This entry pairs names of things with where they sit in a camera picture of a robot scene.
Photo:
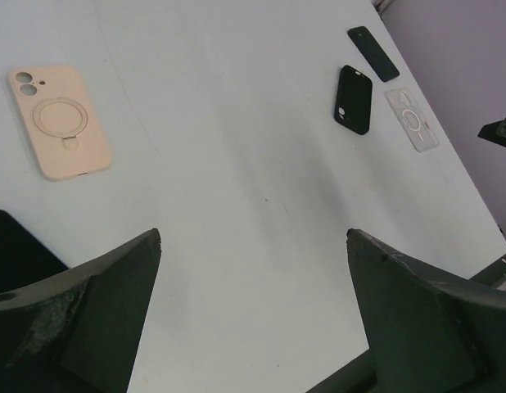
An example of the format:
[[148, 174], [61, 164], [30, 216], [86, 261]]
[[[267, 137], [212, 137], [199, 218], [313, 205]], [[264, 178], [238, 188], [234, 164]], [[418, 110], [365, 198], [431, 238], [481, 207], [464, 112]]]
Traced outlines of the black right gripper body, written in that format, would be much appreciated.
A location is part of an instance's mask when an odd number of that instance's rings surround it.
[[478, 137], [501, 147], [506, 147], [506, 118], [492, 124], [484, 125]]

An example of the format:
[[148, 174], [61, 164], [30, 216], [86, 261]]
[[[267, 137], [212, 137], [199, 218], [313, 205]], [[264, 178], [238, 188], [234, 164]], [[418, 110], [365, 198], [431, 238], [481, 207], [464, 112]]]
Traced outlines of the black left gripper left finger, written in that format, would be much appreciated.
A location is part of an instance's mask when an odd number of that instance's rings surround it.
[[126, 392], [159, 266], [153, 228], [0, 291], [0, 392]]

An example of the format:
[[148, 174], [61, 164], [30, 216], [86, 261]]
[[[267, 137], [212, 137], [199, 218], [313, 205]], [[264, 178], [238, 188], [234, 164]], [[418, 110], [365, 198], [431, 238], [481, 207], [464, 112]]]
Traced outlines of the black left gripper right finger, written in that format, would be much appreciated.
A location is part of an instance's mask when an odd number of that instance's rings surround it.
[[360, 229], [346, 248], [368, 349], [317, 392], [506, 392], [506, 291]]

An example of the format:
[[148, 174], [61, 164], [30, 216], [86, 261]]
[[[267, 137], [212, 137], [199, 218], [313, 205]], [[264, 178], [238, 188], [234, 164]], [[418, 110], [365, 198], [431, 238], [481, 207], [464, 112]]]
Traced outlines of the black phone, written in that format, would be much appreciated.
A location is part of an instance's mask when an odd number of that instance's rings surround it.
[[349, 29], [347, 34], [382, 82], [387, 83], [400, 76], [393, 61], [367, 27], [354, 27]]
[[5, 210], [0, 210], [0, 294], [66, 271], [35, 236]]

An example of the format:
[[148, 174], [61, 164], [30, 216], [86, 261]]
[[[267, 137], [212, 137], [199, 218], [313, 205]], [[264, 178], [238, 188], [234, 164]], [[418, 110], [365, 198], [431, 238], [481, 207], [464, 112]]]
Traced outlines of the black phone case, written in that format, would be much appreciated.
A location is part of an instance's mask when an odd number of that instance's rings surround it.
[[339, 75], [334, 120], [364, 136], [369, 131], [372, 96], [372, 80], [352, 66], [344, 65]]

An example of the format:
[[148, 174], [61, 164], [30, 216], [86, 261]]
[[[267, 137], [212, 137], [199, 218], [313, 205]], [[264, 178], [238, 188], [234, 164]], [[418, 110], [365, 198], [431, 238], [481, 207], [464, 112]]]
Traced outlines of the beige ring phone case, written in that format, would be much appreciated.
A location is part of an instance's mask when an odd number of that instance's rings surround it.
[[112, 151], [79, 72], [71, 65], [22, 67], [12, 92], [38, 166], [52, 181], [108, 169]]

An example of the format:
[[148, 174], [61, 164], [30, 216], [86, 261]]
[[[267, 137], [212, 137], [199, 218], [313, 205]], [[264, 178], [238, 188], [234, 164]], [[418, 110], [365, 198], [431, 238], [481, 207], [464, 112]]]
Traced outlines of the clear magsafe phone case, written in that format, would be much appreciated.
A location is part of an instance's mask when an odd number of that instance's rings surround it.
[[385, 91], [385, 97], [403, 130], [418, 153], [439, 146], [438, 139], [429, 126], [413, 94], [407, 88]]

